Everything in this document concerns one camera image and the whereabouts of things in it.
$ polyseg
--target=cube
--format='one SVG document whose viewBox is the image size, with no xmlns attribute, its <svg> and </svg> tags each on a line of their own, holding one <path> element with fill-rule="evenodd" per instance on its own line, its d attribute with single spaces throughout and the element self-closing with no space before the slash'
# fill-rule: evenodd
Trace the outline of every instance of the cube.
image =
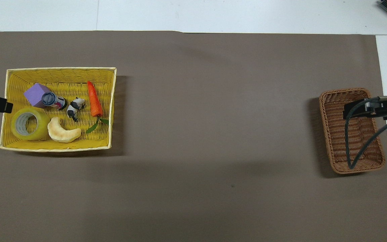
<svg viewBox="0 0 387 242">
<path fill-rule="evenodd" d="M 50 92 L 50 90 L 46 86 L 36 83 L 34 86 L 26 90 L 23 95 L 26 99 L 28 99 L 32 106 L 44 109 L 46 106 L 41 101 L 41 97 L 46 92 Z"/>
</svg>

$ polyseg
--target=toy panda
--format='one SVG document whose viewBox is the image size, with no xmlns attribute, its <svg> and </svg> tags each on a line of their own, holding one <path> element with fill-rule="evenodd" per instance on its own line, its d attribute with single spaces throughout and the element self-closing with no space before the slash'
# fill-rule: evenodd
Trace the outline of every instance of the toy panda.
<svg viewBox="0 0 387 242">
<path fill-rule="evenodd" d="M 83 98 L 76 97 L 76 99 L 74 99 L 74 101 L 72 101 L 68 106 L 68 109 L 67 109 L 68 117 L 72 118 L 75 122 L 77 122 L 79 120 L 77 116 L 77 112 L 85 108 L 84 102 L 85 100 Z"/>
</svg>

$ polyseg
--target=black cable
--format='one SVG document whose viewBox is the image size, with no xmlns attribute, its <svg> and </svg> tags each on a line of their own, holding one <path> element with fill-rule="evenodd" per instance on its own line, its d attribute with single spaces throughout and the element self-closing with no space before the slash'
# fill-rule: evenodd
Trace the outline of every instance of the black cable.
<svg viewBox="0 0 387 242">
<path fill-rule="evenodd" d="M 350 109 L 349 113 L 347 114 L 346 117 L 346 123 L 344 125 L 344 141 L 346 142 L 346 160 L 347 160 L 347 165 L 351 167 L 350 164 L 350 152 L 349 152 L 349 121 L 350 118 L 352 117 L 353 113 L 361 106 L 363 106 L 366 103 L 376 103 L 379 101 L 379 97 L 374 97 L 374 98 L 367 98 L 364 101 L 357 103 L 355 106 Z"/>
<path fill-rule="evenodd" d="M 352 165 L 349 164 L 350 169 L 355 168 L 356 163 L 358 162 L 359 158 L 364 153 L 364 151 L 367 149 L 368 145 L 370 145 L 370 143 L 373 142 L 374 139 L 377 138 L 377 136 L 379 136 L 386 129 L 387 129 L 387 124 L 384 125 L 383 127 L 381 127 L 373 136 L 371 136 L 371 138 L 369 138 L 367 140 L 367 142 L 364 144 L 364 146 L 361 148 L 361 150 L 359 150 L 358 154 L 356 155 L 355 159 L 353 160 Z"/>
</svg>

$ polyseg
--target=toy carrot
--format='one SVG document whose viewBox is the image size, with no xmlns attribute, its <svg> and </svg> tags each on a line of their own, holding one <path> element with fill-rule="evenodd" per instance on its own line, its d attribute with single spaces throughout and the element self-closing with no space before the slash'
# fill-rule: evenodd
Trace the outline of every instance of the toy carrot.
<svg viewBox="0 0 387 242">
<path fill-rule="evenodd" d="M 98 126 L 98 122 L 101 121 L 105 124 L 109 124 L 109 120 L 101 118 L 102 116 L 102 106 L 99 102 L 98 95 L 96 94 L 96 89 L 93 86 L 92 82 L 87 82 L 87 89 L 89 93 L 89 102 L 90 102 L 90 114 L 92 117 L 97 117 L 96 123 L 90 127 L 88 130 L 86 130 L 86 133 L 90 133 L 96 129 Z"/>
</svg>

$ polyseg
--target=green leaf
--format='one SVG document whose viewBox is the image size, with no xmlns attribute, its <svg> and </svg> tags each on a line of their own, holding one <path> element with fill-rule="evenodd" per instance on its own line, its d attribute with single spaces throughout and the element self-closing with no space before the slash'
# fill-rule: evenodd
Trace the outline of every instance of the green leaf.
<svg viewBox="0 0 387 242">
<path fill-rule="evenodd" d="M 88 128 L 86 130 L 86 133 L 90 133 L 90 132 L 94 131 L 96 129 L 96 127 L 98 126 L 98 121 L 99 121 L 99 119 L 96 120 L 95 124 L 92 125 L 92 127 Z"/>
<path fill-rule="evenodd" d="M 101 122 L 103 122 L 104 124 L 109 124 L 109 120 L 107 119 L 103 119 L 103 118 L 99 118 L 101 120 Z"/>
</svg>

